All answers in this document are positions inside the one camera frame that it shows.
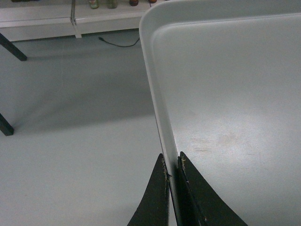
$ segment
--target floor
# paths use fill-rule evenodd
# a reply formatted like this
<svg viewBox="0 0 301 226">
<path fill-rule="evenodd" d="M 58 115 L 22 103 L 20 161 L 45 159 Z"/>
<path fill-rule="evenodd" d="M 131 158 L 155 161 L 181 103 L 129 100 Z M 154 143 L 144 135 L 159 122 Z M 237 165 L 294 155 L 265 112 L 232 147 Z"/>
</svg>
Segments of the floor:
<svg viewBox="0 0 301 226">
<path fill-rule="evenodd" d="M 124 226 L 161 152 L 138 31 L 0 48 L 0 225 Z M 170 225 L 175 225 L 171 218 Z"/>
</svg>

